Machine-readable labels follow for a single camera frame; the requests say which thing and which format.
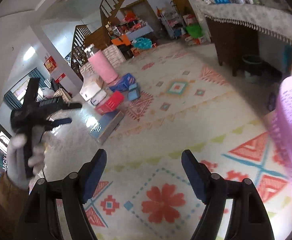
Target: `plastic bag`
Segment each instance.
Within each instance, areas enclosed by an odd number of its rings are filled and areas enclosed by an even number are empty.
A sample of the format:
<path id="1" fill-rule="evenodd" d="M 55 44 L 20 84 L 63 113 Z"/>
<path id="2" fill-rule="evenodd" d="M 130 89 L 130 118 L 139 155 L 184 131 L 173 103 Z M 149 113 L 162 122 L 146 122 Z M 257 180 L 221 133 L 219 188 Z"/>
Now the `plastic bag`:
<path id="1" fill-rule="evenodd" d="M 150 39 L 140 37 L 133 40 L 132 45 L 138 49 L 150 49 L 152 46 L 152 43 Z"/>

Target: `red poster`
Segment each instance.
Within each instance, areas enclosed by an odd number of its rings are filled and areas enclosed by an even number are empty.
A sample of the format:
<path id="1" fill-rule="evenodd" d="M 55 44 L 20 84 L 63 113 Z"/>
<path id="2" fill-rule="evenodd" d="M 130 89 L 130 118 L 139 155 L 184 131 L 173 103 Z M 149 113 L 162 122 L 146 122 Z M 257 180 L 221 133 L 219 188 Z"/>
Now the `red poster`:
<path id="1" fill-rule="evenodd" d="M 48 72 L 51 73 L 57 67 L 57 64 L 53 57 L 50 56 L 44 63 L 44 66 L 47 68 Z"/>

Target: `blue box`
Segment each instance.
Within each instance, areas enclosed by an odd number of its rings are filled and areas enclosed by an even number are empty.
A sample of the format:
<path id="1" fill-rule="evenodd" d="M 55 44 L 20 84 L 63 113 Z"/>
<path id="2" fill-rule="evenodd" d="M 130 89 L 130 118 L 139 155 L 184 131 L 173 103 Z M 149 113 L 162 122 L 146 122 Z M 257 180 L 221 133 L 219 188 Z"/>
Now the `blue box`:
<path id="1" fill-rule="evenodd" d="M 216 4 L 231 3 L 230 0 L 215 0 Z"/>
<path id="2" fill-rule="evenodd" d="M 94 125 L 89 134 L 102 145 L 123 118 L 123 112 L 117 109 L 113 112 L 106 113 Z"/>

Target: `red plastic crate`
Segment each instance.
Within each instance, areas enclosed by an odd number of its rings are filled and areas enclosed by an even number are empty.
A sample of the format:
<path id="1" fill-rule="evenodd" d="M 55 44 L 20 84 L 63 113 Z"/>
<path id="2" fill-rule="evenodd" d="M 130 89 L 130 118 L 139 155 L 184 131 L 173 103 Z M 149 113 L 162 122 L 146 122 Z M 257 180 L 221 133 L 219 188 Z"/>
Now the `red plastic crate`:
<path id="1" fill-rule="evenodd" d="M 99 104 L 96 106 L 95 110 L 99 114 L 106 114 L 112 111 L 115 111 L 117 106 L 120 105 L 121 102 L 124 101 L 124 96 L 122 95 L 121 92 L 115 91 L 113 95 L 104 103 L 104 104 Z"/>

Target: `red flower pattern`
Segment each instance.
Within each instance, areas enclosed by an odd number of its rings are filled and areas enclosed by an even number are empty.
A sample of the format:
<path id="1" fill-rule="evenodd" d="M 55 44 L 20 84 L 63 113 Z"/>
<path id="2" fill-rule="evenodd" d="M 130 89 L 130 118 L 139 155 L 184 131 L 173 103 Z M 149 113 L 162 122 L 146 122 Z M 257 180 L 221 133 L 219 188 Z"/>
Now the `red flower pattern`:
<path id="1" fill-rule="evenodd" d="M 201 160 L 201 163 L 205 164 L 210 172 L 214 172 L 214 169 L 218 167 L 217 163 L 211 163 L 209 161 Z"/>
<path id="2" fill-rule="evenodd" d="M 184 194 L 174 194 L 176 185 L 165 184 L 160 192 L 158 187 L 151 187 L 146 195 L 151 201 L 142 202 L 142 212 L 151 213 L 148 217 L 149 222 L 161 223 L 163 217 L 168 223 L 174 223 L 179 218 L 180 213 L 173 207 L 185 205 Z"/>
<path id="3" fill-rule="evenodd" d="M 228 180 L 236 180 L 241 182 L 243 179 L 248 178 L 248 174 L 244 174 L 242 175 L 240 172 L 236 172 L 236 171 L 228 171 L 227 172 L 227 177 L 226 179 Z"/>

